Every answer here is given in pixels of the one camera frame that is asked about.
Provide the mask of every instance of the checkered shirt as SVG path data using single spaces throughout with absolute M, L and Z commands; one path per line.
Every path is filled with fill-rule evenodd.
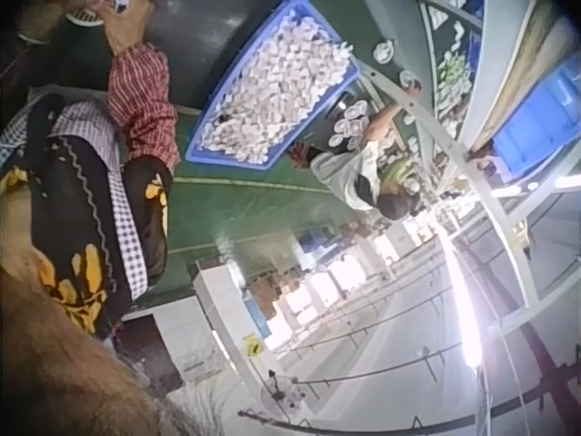
M 168 93 L 165 56 L 149 45 L 136 46 L 113 59 L 109 76 L 110 116 L 96 101 L 74 103 L 65 107 L 49 135 L 83 138 L 107 165 L 115 229 L 133 299 L 147 290 L 147 270 L 123 187 L 113 123 L 121 127 L 127 138 L 129 160 L 155 156 L 172 171 L 179 162 L 179 152 L 175 143 L 177 116 Z M 28 113 L 42 95 L 33 97 L 0 135 L 0 165 L 24 145 Z

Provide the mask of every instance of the blue bin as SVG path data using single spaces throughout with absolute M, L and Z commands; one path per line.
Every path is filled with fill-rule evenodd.
M 538 84 L 495 135 L 494 148 L 520 177 L 581 134 L 579 56 Z
M 238 54 L 234 62 L 232 62 L 231 67 L 227 71 L 226 75 L 222 78 L 215 91 L 210 97 L 210 102 L 204 108 L 202 115 L 198 119 L 196 124 L 192 139 L 188 145 L 188 150 L 185 154 L 185 159 L 188 162 L 195 162 L 198 164 L 216 164 L 225 166 L 235 166 L 239 168 L 248 168 L 252 170 L 268 170 L 270 169 L 277 159 L 284 153 L 285 149 L 296 139 L 300 132 L 325 108 L 331 103 L 334 103 L 340 94 L 347 88 L 359 75 L 359 68 L 352 61 L 345 74 L 343 82 L 337 84 L 327 91 L 325 95 L 321 97 L 319 102 L 315 104 L 309 117 L 299 124 L 293 131 L 289 132 L 285 138 L 279 144 L 271 147 L 268 153 L 268 160 L 266 163 L 256 164 L 239 162 L 232 156 L 226 155 L 222 152 L 212 152 L 210 150 L 201 149 L 199 147 L 200 141 L 202 139 L 202 128 L 210 119 L 211 115 L 214 113 L 216 104 L 222 101 L 224 96 L 231 90 L 234 81 L 240 76 L 240 73 L 246 63 L 251 60 L 252 56 L 260 48 L 265 39 L 270 37 L 276 29 L 278 29 L 282 18 L 288 15 L 291 11 L 295 12 L 297 18 L 301 19 L 306 16 L 310 16 L 315 19 L 315 21 L 324 28 L 330 35 L 331 39 L 337 43 L 341 42 L 341 38 L 337 32 L 330 26 L 330 24 L 325 20 L 325 18 L 315 9 L 313 5 L 309 3 L 308 0 L 288 0 L 283 2 L 271 16 L 262 24 L 262 26 L 256 31 L 254 36 L 248 41 L 241 52 Z

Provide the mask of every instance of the tray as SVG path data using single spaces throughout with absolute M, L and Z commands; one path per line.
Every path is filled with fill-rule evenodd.
M 212 116 L 216 104 L 218 104 L 223 97 L 231 90 L 234 81 L 239 77 L 242 69 L 246 63 L 252 58 L 254 53 L 261 47 L 264 40 L 274 33 L 278 29 L 282 18 L 288 15 L 291 11 L 295 12 L 298 19 L 304 18 L 306 16 L 311 16 L 323 29 L 325 29 L 332 41 L 341 43 L 342 40 L 337 32 L 330 26 L 330 24 L 325 20 L 325 18 L 317 11 L 317 9 L 310 4 L 308 0 L 287 0 L 284 1 L 277 9 L 275 9 L 272 14 L 267 18 L 267 20 L 262 24 L 262 26 L 256 31 L 248 43 L 244 46 L 241 52 L 238 54 L 236 59 L 231 64 L 231 67 L 226 72 L 226 75 L 216 86 L 216 89 L 210 96 L 210 101 L 206 104 L 198 123 L 195 125 L 192 139 L 188 145 L 188 149 L 185 154 L 185 159 L 188 162 L 193 162 L 197 164 L 215 164 L 215 165 L 225 165 L 225 166 L 235 166 L 239 168 L 247 168 L 253 170 L 266 171 L 270 169 L 281 154 L 288 148 L 288 146 L 296 139 L 300 132 L 330 103 L 339 98 L 340 94 L 347 88 L 359 75 L 359 68 L 357 65 L 350 60 L 350 65 L 347 72 L 343 78 L 343 82 L 332 86 L 325 95 L 315 104 L 315 107 L 311 111 L 309 117 L 305 119 L 301 124 L 289 132 L 284 139 L 277 145 L 271 147 L 268 153 L 268 160 L 265 163 L 256 164 L 248 162 L 239 162 L 232 156 L 224 154 L 223 152 L 213 152 L 207 149 L 202 149 L 199 147 L 200 141 L 202 139 L 202 128 L 208 122 Z

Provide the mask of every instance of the red plaid shirt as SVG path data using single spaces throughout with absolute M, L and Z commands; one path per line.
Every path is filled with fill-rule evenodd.
M 180 152 L 175 142 L 177 113 L 169 91 L 167 59 L 152 46 L 137 45 L 113 59 L 109 110 L 127 137 L 129 159 L 155 156 L 173 173 Z

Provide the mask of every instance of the yellow sign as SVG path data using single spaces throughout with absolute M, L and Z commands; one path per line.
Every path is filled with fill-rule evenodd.
M 264 344 L 254 333 L 244 337 L 244 350 L 248 357 L 256 357 L 264 351 Z

